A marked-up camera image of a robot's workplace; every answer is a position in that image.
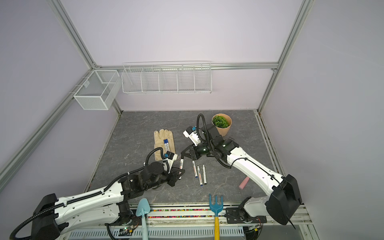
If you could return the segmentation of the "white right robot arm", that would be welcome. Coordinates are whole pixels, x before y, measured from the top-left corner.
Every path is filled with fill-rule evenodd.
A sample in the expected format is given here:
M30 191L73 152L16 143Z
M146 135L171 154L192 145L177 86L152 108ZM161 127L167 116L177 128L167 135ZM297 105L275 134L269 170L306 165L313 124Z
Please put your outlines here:
M235 219L246 223L258 216L270 216L281 225L291 222L291 217L303 203L298 182L292 175L283 176L267 168L233 139L224 139L212 124L201 130L188 127L183 134L192 141L192 145L182 152L184 159L195 161L211 155L222 166L240 170L265 192L265 197L246 198L238 206Z

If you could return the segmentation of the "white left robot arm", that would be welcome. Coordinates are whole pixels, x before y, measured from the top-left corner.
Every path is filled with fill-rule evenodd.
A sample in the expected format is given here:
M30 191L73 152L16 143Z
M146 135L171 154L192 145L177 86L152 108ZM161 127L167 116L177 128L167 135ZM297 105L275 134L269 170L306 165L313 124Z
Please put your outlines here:
M183 169L165 170L161 162L152 162L87 193L61 198L56 194L46 195L33 215L12 231L10 239L17 240L17 233L28 224L32 224L28 240L55 240L80 227L128 222L132 218L129 200L163 184L174 187L184 173Z

